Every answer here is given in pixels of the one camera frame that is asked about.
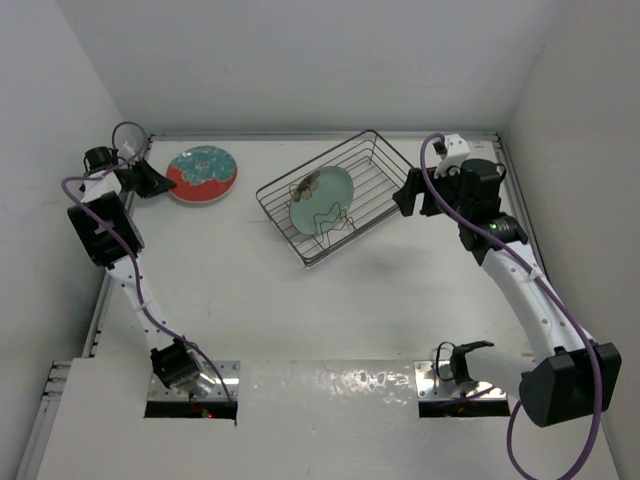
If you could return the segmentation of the red and teal plate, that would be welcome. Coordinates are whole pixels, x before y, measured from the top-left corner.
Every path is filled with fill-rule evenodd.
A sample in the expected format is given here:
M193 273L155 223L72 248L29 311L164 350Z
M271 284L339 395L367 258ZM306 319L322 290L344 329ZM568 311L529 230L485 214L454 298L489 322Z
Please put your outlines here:
M174 183L169 194L189 204L209 204L227 195L236 183L238 164L226 150L201 145L178 154L168 165L166 178Z

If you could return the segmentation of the green flower plate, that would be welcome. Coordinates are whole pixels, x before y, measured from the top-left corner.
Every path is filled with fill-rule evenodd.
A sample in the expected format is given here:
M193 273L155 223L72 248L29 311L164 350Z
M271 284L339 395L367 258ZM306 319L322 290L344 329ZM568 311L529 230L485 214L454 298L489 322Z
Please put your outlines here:
M312 171L292 191L292 225L306 236L328 232L348 213L354 191L353 179L344 168L326 166Z

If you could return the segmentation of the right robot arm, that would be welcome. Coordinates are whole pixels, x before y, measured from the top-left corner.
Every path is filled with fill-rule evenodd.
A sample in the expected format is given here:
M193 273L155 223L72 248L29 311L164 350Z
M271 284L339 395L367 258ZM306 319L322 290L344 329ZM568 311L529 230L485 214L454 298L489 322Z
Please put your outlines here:
M539 427L598 416L609 408L621 355L575 327L561 310L555 291L534 267L534 254L518 221L501 209L504 167L488 160L465 160L453 174L413 168L393 199L403 216L446 213L458 223L459 238L496 283L514 311L534 362L499 352L487 340L454 347L449 369L458 385L488 382L515 396Z

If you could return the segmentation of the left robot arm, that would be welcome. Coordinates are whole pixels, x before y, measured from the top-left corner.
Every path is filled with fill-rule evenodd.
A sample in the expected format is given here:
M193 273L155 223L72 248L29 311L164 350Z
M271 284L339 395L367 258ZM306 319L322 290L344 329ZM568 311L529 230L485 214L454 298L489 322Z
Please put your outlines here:
M68 217L88 256L124 292L142 328L152 370L169 390L193 397L208 393L204 368L196 359L193 344L179 334L161 312L139 265L142 237L121 199L127 192L151 198L175 187L144 159L128 162L113 147L100 146L85 152L81 197L72 196Z

